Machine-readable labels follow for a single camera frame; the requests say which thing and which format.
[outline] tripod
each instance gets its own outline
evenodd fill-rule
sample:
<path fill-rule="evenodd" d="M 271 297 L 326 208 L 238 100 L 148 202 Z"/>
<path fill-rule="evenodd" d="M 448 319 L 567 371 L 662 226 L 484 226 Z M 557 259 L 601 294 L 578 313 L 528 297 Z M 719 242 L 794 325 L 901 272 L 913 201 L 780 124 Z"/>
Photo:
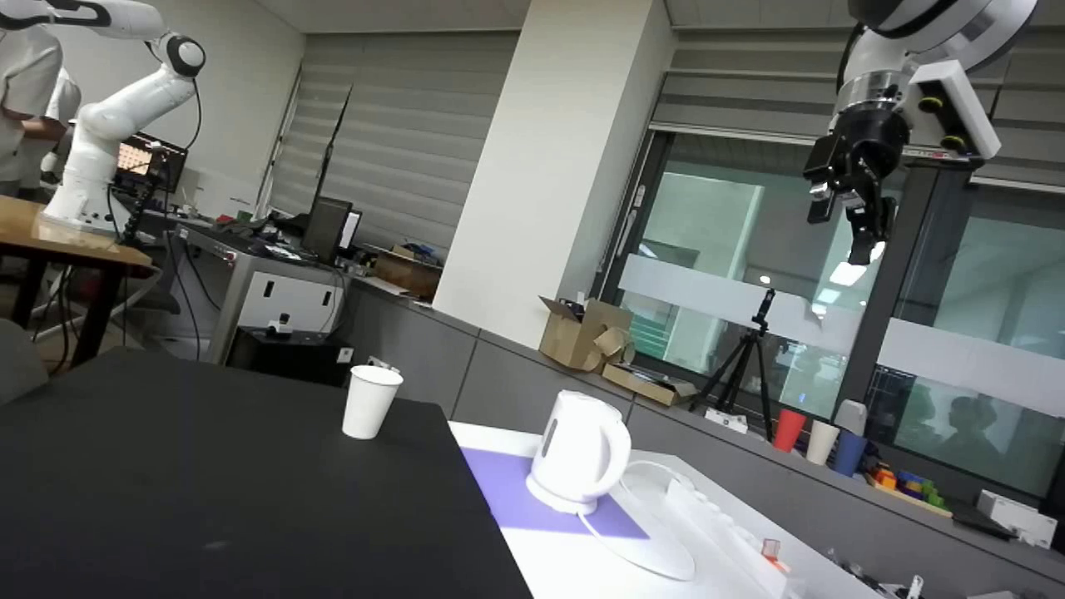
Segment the tripod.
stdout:
<path fill-rule="evenodd" d="M 753 351 L 755 351 L 755 360 L 758 360 L 758 379 L 762 379 L 762 385 L 758 385 L 762 421 L 765 421 L 765 440 L 769 440 L 769 443 L 771 443 L 771 415 L 769 415 L 769 379 L 765 379 L 762 335 L 769 331 L 765 313 L 769 313 L 771 298 L 775 298 L 775 289 L 765 289 L 762 307 L 758 307 L 758 313 L 753 317 L 755 328 L 750 328 L 750 331 L 735 341 L 735 349 L 731 349 L 731 351 L 726 357 L 726 362 L 705 379 L 705 385 L 696 391 L 696 399 L 694 399 L 694 405 L 690 405 L 690 412 L 696 412 L 701 401 L 713 399 L 708 391 L 713 391 L 719 384 L 726 384 L 726 385 L 722 385 L 722 396 L 716 399 L 716 410 L 731 412 L 731 410 L 735 410 L 735 399 L 738 399 L 738 384 L 742 384 L 747 367 L 750 367 L 750 360 L 753 360 Z"/>

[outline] kettle handle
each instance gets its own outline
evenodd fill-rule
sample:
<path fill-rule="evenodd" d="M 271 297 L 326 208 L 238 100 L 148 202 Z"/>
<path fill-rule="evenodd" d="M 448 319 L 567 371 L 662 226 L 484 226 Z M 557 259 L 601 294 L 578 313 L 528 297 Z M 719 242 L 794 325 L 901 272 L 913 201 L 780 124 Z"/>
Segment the kettle handle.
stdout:
<path fill-rule="evenodd" d="M 624 418 L 609 418 L 601 421 L 601 440 L 605 440 L 605 468 L 601 477 L 591 482 L 591 496 L 609 493 L 616 482 L 624 482 L 625 468 L 629 468 L 629 455 L 633 455 L 633 436 L 625 428 Z"/>

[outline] white electric kettle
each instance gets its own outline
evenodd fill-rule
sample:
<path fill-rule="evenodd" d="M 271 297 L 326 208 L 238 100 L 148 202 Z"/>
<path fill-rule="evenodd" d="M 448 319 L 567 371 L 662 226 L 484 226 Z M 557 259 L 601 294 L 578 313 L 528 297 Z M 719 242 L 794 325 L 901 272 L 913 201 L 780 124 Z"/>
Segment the white electric kettle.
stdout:
<path fill-rule="evenodd" d="M 625 477 L 629 453 L 633 436 L 618 410 L 563 389 L 525 485 L 558 513 L 595 513 L 595 498 Z"/>

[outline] white paper cup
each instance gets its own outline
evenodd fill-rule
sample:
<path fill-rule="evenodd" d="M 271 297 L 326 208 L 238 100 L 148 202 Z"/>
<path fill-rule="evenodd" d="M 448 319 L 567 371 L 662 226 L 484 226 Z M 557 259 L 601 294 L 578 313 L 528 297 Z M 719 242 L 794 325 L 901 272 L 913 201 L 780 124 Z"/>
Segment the white paper cup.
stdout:
<path fill-rule="evenodd" d="M 836 446 L 836 436 L 840 436 L 836 427 L 814 418 L 812 428 L 808 428 L 804 463 L 827 466 L 828 453 Z"/>
<path fill-rule="evenodd" d="M 354 367 L 341 428 L 354 440 L 374 440 L 381 432 L 381 421 L 387 421 L 400 385 L 400 369 Z"/>

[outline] purple mat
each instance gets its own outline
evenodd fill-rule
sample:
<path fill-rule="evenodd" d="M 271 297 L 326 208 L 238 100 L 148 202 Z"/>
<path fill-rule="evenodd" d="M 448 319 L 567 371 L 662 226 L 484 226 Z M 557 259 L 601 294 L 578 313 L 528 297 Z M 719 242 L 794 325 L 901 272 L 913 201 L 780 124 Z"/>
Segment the purple mat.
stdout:
<path fill-rule="evenodd" d="M 506 453 L 477 453 L 464 448 L 465 463 L 481 482 L 481 493 L 491 498 L 491 508 L 502 529 L 543 529 L 543 532 L 577 532 L 588 537 L 578 514 L 557 513 L 543 506 L 525 488 L 525 477 L 532 468 L 528 455 L 506 455 Z M 645 532 L 629 518 L 629 513 L 601 496 L 598 508 L 588 514 L 598 537 L 624 537 L 624 539 L 645 539 Z"/>

